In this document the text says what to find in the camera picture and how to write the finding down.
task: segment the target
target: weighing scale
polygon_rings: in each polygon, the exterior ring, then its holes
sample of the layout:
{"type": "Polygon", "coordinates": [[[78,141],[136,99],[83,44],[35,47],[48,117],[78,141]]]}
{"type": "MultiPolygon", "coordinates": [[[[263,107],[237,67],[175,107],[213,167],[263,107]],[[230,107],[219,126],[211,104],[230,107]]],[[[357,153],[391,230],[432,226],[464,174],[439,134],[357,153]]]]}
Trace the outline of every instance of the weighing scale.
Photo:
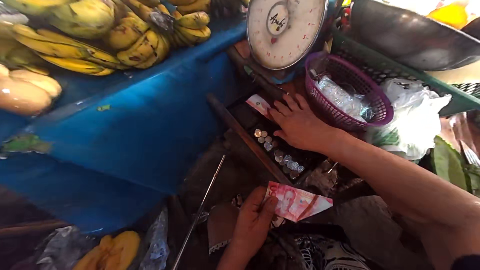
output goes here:
{"type": "Polygon", "coordinates": [[[251,0],[247,12],[250,52],[276,84],[293,79],[310,52],[323,49],[342,0],[251,0]]]}

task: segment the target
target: finger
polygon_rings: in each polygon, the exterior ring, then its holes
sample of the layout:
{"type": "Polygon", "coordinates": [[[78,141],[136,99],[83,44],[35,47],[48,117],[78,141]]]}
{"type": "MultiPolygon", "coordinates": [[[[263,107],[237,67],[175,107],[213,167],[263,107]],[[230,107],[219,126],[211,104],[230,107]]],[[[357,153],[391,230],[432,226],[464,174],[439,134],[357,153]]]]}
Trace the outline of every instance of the finger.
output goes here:
{"type": "Polygon", "coordinates": [[[273,120],[279,125],[283,123],[283,120],[285,119],[285,116],[278,112],[276,109],[269,109],[268,112],[270,115],[273,117],[273,120]]]}
{"type": "Polygon", "coordinates": [[[270,226],[270,222],[272,221],[273,215],[275,214],[275,208],[277,203],[277,197],[268,198],[268,200],[262,207],[262,212],[260,212],[260,215],[258,217],[258,220],[261,224],[266,224],[266,226],[270,226]]]}
{"type": "Polygon", "coordinates": [[[305,100],[305,98],[302,95],[297,94],[295,97],[299,101],[299,104],[302,110],[310,110],[310,106],[308,106],[307,100],[305,100]]]}
{"type": "Polygon", "coordinates": [[[299,105],[289,95],[283,95],[283,99],[287,102],[292,111],[300,110],[299,105]]]}
{"type": "Polygon", "coordinates": [[[280,137],[280,138],[282,138],[284,141],[287,140],[287,134],[285,134],[285,132],[284,132],[283,130],[277,130],[277,131],[273,132],[273,136],[280,137]]]}
{"type": "Polygon", "coordinates": [[[262,205],[262,202],[267,193],[267,188],[264,186],[259,186],[254,189],[248,198],[243,202],[240,210],[247,210],[252,212],[258,212],[258,209],[262,205]]]}
{"type": "Polygon", "coordinates": [[[275,102],[273,103],[273,105],[275,105],[276,109],[283,115],[285,116],[289,116],[292,114],[292,111],[285,105],[283,105],[282,102],[278,101],[278,100],[275,100],[275,102]]]}

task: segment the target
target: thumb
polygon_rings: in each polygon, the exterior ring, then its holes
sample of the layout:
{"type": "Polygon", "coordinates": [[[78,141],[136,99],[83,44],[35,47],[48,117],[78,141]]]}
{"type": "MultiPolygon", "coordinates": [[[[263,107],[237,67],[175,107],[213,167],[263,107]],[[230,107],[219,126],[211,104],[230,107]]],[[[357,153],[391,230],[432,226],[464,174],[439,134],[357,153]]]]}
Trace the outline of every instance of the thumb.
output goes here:
{"type": "Polygon", "coordinates": [[[284,141],[287,141],[287,134],[285,134],[283,130],[277,130],[273,132],[273,135],[282,138],[284,141]]]}
{"type": "Polygon", "coordinates": [[[262,224],[268,224],[270,226],[270,221],[272,221],[273,215],[275,214],[276,204],[278,203],[277,197],[270,197],[265,202],[262,207],[262,212],[260,212],[259,220],[262,224]]]}

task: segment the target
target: green plastic crate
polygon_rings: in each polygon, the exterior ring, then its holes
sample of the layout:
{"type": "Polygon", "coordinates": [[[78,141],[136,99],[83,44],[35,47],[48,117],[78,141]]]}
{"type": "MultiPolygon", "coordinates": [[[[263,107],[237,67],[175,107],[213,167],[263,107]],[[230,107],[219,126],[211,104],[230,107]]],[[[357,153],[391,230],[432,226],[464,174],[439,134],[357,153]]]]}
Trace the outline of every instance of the green plastic crate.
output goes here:
{"type": "Polygon", "coordinates": [[[402,77],[421,80],[440,96],[451,94],[452,100],[440,111],[440,116],[448,116],[468,110],[480,110],[480,99],[462,90],[443,83],[432,76],[406,67],[394,60],[354,41],[335,27],[332,29],[332,54],[336,54],[361,68],[372,79],[381,84],[385,79],[402,77]]]}

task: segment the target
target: metal rod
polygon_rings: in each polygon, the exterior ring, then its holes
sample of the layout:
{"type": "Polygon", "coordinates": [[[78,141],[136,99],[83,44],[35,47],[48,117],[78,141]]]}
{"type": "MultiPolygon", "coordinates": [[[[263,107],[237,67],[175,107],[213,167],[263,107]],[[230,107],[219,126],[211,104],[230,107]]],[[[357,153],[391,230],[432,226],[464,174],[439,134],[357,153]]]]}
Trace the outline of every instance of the metal rod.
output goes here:
{"type": "Polygon", "coordinates": [[[333,166],[328,170],[327,174],[331,173],[333,168],[335,168],[335,166],[338,164],[338,162],[335,162],[335,164],[333,164],[333,166]]]}
{"type": "Polygon", "coordinates": [[[180,252],[177,255],[177,258],[175,259],[175,264],[173,265],[172,270],[176,270],[177,267],[179,266],[180,257],[183,253],[183,250],[185,249],[185,246],[187,245],[188,239],[190,238],[190,235],[192,234],[193,229],[195,228],[195,225],[197,225],[198,218],[200,217],[200,214],[204,210],[205,199],[207,198],[207,195],[210,192],[210,188],[212,187],[213,183],[215,182],[216,176],[218,175],[218,171],[220,171],[220,168],[222,167],[222,164],[223,164],[224,160],[225,160],[225,155],[223,155],[222,160],[220,161],[220,164],[218,165],[218,168],[216,169],[216,172],[213,175],[212,181],[210,182],[210,185],[208,186],[208,189],[207,189],[207,192],[205,193],[204,199],[202,200],[202,203],[200,204],[200,207],[198,208],[197,214],[195,215],[195,220],[193,221],[192,225],[190,226],[187,237],[185,238],[185,240],[183,241],[183,244],[181,245],[180,252]]]}

